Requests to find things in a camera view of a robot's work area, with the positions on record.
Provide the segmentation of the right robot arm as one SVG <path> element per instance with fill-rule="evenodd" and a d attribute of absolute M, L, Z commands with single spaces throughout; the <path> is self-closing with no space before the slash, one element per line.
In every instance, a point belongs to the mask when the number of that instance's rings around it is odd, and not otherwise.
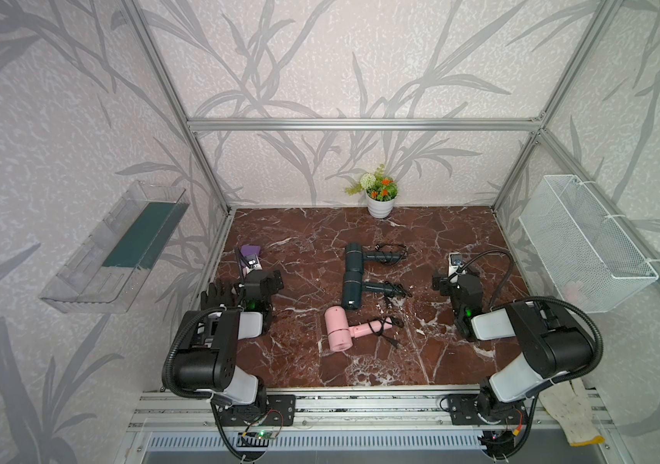
<path fill-rule="evenodd" d="M 509 261 L 488 305 L 478 272 L 480 258 L 501 254 Z M 591 372 L 602 359 L 604 343 L 595 323 L 581 309 L 554 297 L 532 296 L 498 305 L 495 301 L 515 269 L 507 251 L 484 251 L 465 261 L 447 256 L 448 274 L 435 274 L 432 289 L 450 299 L 454 325 L 469 342 L 513 338 L 521 353 L 507 367 L 482 381 L 476 394 L 446 396 L 442 409 L 454 425 L 525 423 L 527 399 L 557 384 Z"/>

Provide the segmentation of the dark green hair dryer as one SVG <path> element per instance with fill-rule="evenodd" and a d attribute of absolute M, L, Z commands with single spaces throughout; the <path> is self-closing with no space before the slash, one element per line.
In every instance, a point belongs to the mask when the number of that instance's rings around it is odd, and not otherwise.
<path fill-rule="evenodd" d="M 381 294 L 389 298 L 412 296 L 401 284 L 387 281 L 370 282 L 363 280 L 362 273 L 345 272 L 341 307 L 345 310 L 360 309 L 365 293 Z"/>
<path fill-rule="evenodd" d="M 407 246 L 403 244 L 377 244 L 371 251 L 365 251 L 360 244 L 350 243 L 345 247 L 345 270 L 363 273 L 365 264 L 369 262 L 392 266 L 407 255 Z"/>

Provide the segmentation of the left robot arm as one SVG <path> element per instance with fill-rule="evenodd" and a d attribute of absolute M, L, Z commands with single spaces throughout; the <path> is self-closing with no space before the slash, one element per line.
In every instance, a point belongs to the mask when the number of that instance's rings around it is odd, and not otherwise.
<path fill-rule="evenodd" d="M 185 313 L 163 368 L 163 387 L 177 396 L 264 413 L 264 381 L 237 365 L 238 343 L 268 332 L 272 297 L 284 289 L 279 271 L 252 270 L 236 284 L 215 280 L 200 306 Z"/>

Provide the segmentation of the pink hair dryer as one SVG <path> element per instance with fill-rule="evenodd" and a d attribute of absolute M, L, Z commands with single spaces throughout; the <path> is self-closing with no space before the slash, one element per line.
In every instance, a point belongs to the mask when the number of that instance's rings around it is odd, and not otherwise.
<path fill-rule="evenodd" d="M 330 307 L 324 313 L 327 331 L 327 341 L 332 352 L 345 352 L 353 346 L 355 338 L 363 336 L 382 336 L 388 328 L 399 326 L 395 317 L 383 317 L 371 320 L 361 325 L 351 326 L 347 321 L 347 313 L 342 307 Z"/>

